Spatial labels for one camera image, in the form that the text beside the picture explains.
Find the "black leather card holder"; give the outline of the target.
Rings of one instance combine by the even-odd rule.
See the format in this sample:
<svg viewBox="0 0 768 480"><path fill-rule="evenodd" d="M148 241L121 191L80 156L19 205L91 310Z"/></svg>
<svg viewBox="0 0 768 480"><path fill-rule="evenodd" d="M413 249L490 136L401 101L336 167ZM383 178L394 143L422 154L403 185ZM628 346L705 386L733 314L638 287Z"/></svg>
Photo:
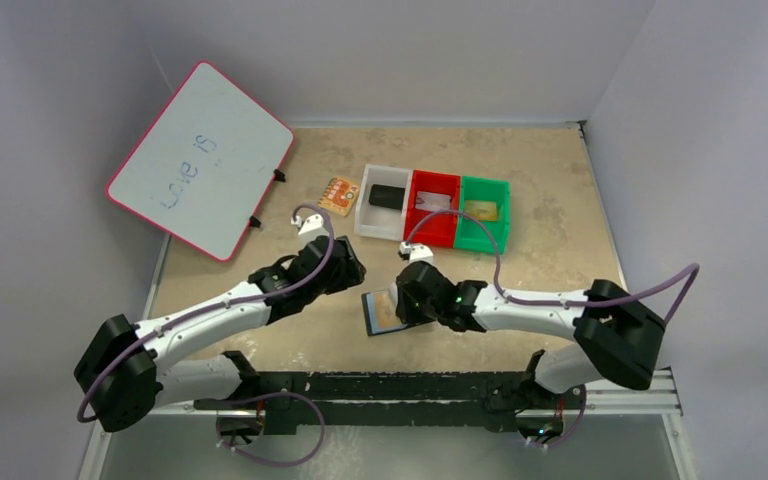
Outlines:
<svg viewBox="0 0 768 480"><path fill-rule="evenodd" d="M387 288L361 295L367 335L369 337L401 331L407 325L398 317L398 293L395 283Z"/></svg>

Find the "gold credit card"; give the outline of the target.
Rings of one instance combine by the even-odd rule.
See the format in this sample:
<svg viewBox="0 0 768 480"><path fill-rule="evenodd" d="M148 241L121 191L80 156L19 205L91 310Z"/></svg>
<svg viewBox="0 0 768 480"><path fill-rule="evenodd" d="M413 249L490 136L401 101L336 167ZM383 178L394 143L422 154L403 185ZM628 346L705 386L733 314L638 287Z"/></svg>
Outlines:
<svg viewBox="0 0 768 480"><path fill-rule="evenodd" d="M396 331L404 327L396 312L397 304L388 291L379 291L374 294L373 307L375 319L372 326L375 334Z"/></svg>

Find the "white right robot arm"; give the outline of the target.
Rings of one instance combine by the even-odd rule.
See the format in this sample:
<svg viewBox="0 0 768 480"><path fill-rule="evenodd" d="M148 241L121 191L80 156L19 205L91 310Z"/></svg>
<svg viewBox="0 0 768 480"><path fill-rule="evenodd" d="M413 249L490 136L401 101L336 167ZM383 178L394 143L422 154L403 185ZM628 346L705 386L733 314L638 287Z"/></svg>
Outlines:
<svg viewBox="0 0 768 480"><path fill-rule="evenodd" d="M562 349L533 355L521 381L533 406L599 379L649 389L667 323L619 285L596 280L585 290L522 295L518 304L485 281L453 283L426 261L408 264L388 289L405 325L437 322L456 332L512 330L568 340Z"/></svg>

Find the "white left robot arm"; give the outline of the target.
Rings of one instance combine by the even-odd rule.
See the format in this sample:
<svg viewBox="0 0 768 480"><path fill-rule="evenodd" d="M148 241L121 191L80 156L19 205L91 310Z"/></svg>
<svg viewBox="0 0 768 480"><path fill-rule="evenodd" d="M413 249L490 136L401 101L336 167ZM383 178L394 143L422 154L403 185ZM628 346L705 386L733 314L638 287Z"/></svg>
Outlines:
<svg viewBox="0 0 768 480"><path fill-rule="evenodd" d="M73 376L84 393L77 419L124 430L161 405L195 399L188 356L227 337L300 313L321 295L363 283L366 268L345 236L320 236L252 272L224 294L175 314L103 321Z"/></svg>

